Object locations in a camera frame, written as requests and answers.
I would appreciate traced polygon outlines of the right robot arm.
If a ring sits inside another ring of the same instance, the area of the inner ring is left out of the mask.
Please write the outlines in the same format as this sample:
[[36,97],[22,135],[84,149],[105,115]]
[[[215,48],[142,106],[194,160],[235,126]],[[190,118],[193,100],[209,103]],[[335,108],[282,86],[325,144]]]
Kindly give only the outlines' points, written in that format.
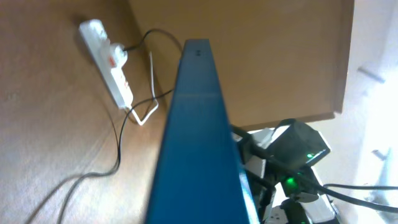
[[264,144],[237,126],[231,128],[261,223],[341,223],[324,193],[275,164],[279,161],[318,183],[312,167],[331,151],[320,132],[296,119],[284,119],[276,127],[282,132],[271,132],[270,142]]

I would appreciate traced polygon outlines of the blue Galaxy smartphone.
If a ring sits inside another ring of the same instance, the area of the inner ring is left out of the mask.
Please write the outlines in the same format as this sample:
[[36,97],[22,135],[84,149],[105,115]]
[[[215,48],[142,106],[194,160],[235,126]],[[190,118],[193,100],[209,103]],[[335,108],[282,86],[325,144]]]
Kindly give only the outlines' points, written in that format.
[[259,221],[207,39],[185,42],[145,221]]

